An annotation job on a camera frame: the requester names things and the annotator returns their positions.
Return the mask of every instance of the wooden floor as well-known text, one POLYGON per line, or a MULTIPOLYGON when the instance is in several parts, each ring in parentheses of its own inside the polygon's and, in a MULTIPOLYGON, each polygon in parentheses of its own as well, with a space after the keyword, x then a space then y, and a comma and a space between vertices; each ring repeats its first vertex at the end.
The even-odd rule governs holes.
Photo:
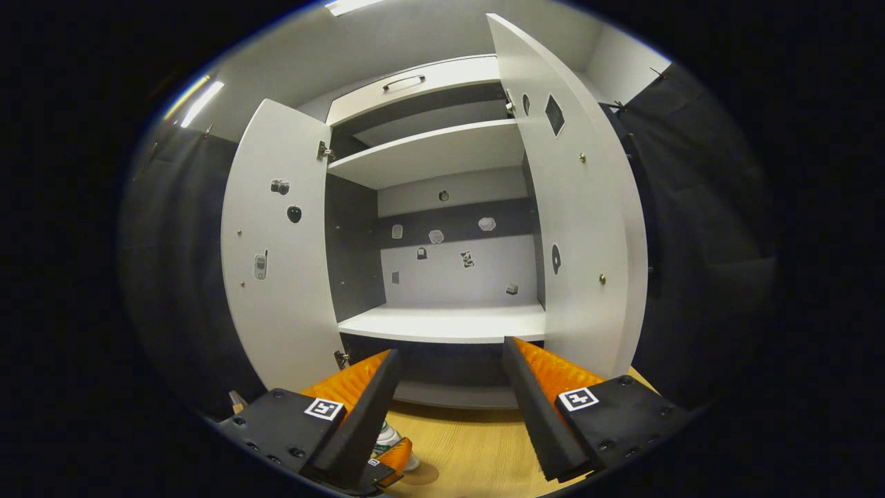
MULTIPOLYGON (((632 368, 631 376, 651 387, 632 368)), ((523 498, 579 482, 547 482, 518 410, 440 409, 394 401, 387 421, 421 460, 385 490, 400 497, 523 498)))

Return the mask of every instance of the drawer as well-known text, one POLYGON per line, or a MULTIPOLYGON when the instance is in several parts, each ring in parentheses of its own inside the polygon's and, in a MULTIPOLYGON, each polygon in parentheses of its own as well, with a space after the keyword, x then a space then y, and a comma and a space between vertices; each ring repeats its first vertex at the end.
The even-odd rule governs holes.
POLYGON ((500 79, 497 57, 494 55, 457 58, 417 67, 338 97, 329 108, 326 124, 335 126, 409 97, 443 89, 498 82, 500 79))

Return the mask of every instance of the ceiling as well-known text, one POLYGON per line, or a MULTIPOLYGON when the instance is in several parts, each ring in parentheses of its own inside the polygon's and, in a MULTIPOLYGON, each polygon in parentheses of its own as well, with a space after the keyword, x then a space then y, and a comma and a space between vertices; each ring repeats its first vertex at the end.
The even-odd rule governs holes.
POLYGON ((298 107, 334 89, 411 66, 494 53, 485 14, 519 26, 582 72, 603 23, 549 0, 386 0, 341 17, 322 4, 282 19, 222 59, 221 92, 190 128, 239 142, 264 98, 298 107))

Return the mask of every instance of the ceiling light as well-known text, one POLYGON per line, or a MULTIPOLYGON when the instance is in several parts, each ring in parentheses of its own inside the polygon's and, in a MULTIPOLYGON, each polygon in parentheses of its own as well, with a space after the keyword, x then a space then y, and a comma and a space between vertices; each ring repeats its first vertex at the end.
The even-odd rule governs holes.
POLYGON ((208 81, 209 81, 209 76, 203 76, 199 80, 196 80, 194 82, 194 84, 190 85, 190 87, 188 89, 184 90, 184 93, 182 93, 181 96, 178 97, 178 100, 176 100, 175 103, 172 104, 172 107, 169 107, 169 111, 166 113, 165 116, 163 116, 163 121, 166 121, 169 118, 171 118, 172 115, 175 114, 175 111, 177 111, 178 108, 181 107, 181 105, 184 104, 184 102, 190 98, 190 96, 194 95, 195 91, 199 90, 200 87, 202 87, 203 84, 208 81))
POLYGON ((381 0, 335 0, 334 2, 326 4, 326 8, 332 12, 332 15, 338 17, 347 12, 355 11, 360 7, 377 4, 380 1, 381 0))
POLYGON ((184 121, 181 122, 181 127, 186 128, 190 124, 190 122, 194 120, 196 115, 199 114, 204 107, 206 107, 206 104, 209 104, 209 101, 212 100, 213 97, 215 97, 215 94, 217 94, 223 86, 224 83, 222 82, 215 82, 210 85, 206 92, 204 92, 204 94, 201 95, 200 98, 198 98, 196 102, 190 107, 188 113, 185 114, 184 121))

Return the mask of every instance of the open cabinet door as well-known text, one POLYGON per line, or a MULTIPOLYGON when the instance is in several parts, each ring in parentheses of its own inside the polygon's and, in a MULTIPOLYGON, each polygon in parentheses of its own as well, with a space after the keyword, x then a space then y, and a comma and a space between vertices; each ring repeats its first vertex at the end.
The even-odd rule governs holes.
POLYGON ((342 350, 326 266, 325 123, 264 100, 240 141, 221 212, 221 265, 242 347, 268 389, 298 392, 342 350), (274 180, 289 184, 282 195, 274 180), (289 216, 289 209, 299 212, 289 216))
POLYGON ((627 157, 572 70, 507 20, 488 18, 535 184, 544 348, 601 377, 623 375, 648 285, 643 210, 627 157))

